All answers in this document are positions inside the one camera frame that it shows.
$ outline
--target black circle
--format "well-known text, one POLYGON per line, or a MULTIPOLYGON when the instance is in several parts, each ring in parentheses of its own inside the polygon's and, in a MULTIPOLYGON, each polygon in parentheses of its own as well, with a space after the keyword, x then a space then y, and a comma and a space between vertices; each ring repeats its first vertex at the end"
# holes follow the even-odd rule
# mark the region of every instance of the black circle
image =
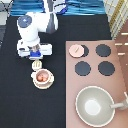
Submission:
POLYGON ((96 47, 96 53, 101 57, 107 57, 111 54, 111 49, 105 44, 100 44, 96 47))
POLYGON ((80 61, 75 65, 75 72, 80 76, 86 76, 90 71, 91 67, 87 62, 80 61))
POLYGON ((115 67, 108 61, 103 61, 98 65, 98 70, 102 75, 110 76, 115 72, 115 67))
POLYGON ((82 57, 85 57, 88 55, 89 49, 85 45, 81 45, 81 46, 84 48, 84 54, 82 55, 82 57))

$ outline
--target white bowl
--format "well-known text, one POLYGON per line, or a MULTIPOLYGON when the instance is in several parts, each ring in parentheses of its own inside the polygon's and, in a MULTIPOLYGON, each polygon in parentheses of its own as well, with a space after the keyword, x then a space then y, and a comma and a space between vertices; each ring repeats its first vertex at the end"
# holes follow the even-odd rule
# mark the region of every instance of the white bowl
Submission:
POLYGON ((88 125, 103 127, 109 124, 115 114, 111 95, 97 86, 82 89, 76 97, 76 111, 79 117, 88 125))

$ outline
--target bowl rim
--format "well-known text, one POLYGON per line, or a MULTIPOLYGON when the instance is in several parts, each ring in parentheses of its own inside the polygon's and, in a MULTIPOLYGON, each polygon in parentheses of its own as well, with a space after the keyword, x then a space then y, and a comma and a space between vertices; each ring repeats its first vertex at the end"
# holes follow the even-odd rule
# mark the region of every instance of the bowl rim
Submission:
POLYGON ((104 91, 104 92, 109 96, 109 98, 111 99, 112 103, 114 104, 114 100, 113 100, 112 96, 111 96, 105 89, 103 89, 103 88, 101 88, 101 87, 98 87, 98 86, 88 86, 88 87, 83 88, 83 89, 82 89, 81 91, 79 91, 79 93, 77 94, 76 102, 75 102, 76 112, 77 112, 78 116, 80 117, 80 119, 81 119, 82 121, 84 121, 86 124, 88 124, 89 126, 93 126, 93 127, 103 127, 103 126, 106 126, 106 125, 108 125, 108 124, 112 121, 112 119, 114 118, 115 109, 113 109, 111 118, 110 118, 106 123, 101 124, 101 125, 93 125, 93 124, 87 122, 85 119, 83 119, 83 117, 82 117, 82 116, 80 115, 80 113, 79 113, 79 110, 78 110, 78 108, 77 108, 78 98, 79 98, 80 94, 81 94, 84 90, 89 89, 89 88, 97 88, 97 89, 100 89, 100 90, 104 91))

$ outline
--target wall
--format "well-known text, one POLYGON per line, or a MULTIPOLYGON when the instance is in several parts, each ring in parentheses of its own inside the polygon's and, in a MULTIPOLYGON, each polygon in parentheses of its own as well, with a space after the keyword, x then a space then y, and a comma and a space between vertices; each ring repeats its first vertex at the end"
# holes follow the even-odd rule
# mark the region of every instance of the wall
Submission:
POLYGON ((123 24, 128 18, 127 0, 104 0, 104 6, 108 15, 112 39, 116 39, 123 24))

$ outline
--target white wall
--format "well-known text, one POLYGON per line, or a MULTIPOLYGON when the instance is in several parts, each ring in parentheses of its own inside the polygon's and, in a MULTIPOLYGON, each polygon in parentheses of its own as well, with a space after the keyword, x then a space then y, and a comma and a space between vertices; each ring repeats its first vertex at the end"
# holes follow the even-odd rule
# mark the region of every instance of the white wall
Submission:
POLYGON ((2 1, 3 3, 10 3, 11 2, 11 0, 0 0, 0 1, 2 1))
POLYGON ((128 18, 128 0, 104 0, 104 6, 108 15, 108 22, 111 23, 111 20, 114 20, 110 24, 110 30, 112 39, 115 39, 128 18), (112 17, 115 11, 118 12, 116 17, 112 17))

